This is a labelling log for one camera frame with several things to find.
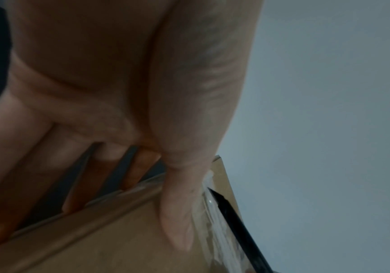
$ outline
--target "cardboard box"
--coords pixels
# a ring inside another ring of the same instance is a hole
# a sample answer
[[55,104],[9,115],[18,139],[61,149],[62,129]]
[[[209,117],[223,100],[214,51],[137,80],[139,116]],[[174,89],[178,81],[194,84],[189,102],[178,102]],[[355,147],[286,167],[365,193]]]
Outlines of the cardboard box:
[[[238,211],[220,157],[211,170],[213,187]],[[218,262],[220,246],[214,234],[206,229],[212,223],[203,208],[205,193],[194,208],[197,237],[192,251],[181,253],[171,247],[157,216],[162,181],[163,176],[157,176],[78,213],[18,232],[0,245],[0,273],[228,272]]]

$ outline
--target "dark background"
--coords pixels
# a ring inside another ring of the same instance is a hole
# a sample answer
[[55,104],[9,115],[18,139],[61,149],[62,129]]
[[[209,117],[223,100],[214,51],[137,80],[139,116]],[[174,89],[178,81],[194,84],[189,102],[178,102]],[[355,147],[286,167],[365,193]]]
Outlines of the dark background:
[[[6,74],[9,66],[9,52],[10,52],[10,34],[6,20],[5,10],[0,8],[0,94],[6,85]],[[119,183],[126,172],[132,156],[136,152],[136,147],[132,147],[126,153],[117,169],[112,173],[108,180],[103,185],[99,196],[111,193],[118,189]],[[68,172],[56,183],[48,194],[37,204],[33,209],[29,218],[21,225],[21,227],[36,223],[40,220],[54,216],[61,212],[61,206],[68,194],[73,181],[76,179],[82,164],[85,162],[88,153],[83,156]],[[150,178],[165,171],[164,165],[157,163],[143,179]]]

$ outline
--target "finger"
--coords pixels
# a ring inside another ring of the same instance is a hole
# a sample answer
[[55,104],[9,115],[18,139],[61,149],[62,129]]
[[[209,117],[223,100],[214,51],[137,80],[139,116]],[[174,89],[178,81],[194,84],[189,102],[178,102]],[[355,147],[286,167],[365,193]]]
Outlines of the finger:
[[78,211],[92,200],[128,148],[114,143],[100,144],[88,160],[80,179],[71,189],[64,202],[63,212],[69,214]]
[[90,145],[91,141],[56,127],[8,174],[0,184],[0,242]]
[[134,187],[148,172],[148,170],[151,169],[157,161],[159,161],[160,156],[161,155],[155,151],[139,147],[124,175],[123,182],[121,183],[121,189],[125,191]]
[[211,161],[183,168],[167,166],[163,185],[160,221],[165,234],[178,250],[192,248],[194,232],[192,205],[198,196],[201,183]]
[[0,97],[0,181],[51,128],[52,122],[9,91]]

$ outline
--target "black pen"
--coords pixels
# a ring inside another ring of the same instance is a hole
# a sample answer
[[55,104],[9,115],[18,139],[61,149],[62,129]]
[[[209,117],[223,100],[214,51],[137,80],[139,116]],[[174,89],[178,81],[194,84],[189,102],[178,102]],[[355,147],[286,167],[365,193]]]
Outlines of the black pen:
[[252,264],[255,272],[274,273],[229,201],[219,193],[210,188],[208,189],[216,200],[220,212],[228,223],[229,228],[231,228],[231,231],[234,233],[235,238]]

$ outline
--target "fingernail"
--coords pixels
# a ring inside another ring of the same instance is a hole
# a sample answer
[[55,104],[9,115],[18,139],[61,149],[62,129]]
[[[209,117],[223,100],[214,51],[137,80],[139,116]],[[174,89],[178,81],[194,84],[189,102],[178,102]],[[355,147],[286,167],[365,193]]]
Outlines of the fingernail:
[[186,236],[184,238],[184,250],[190,251],[192,249],[193,240],[195,238],[195,232],[193,231],[193,225],[190,224],[187,229]]

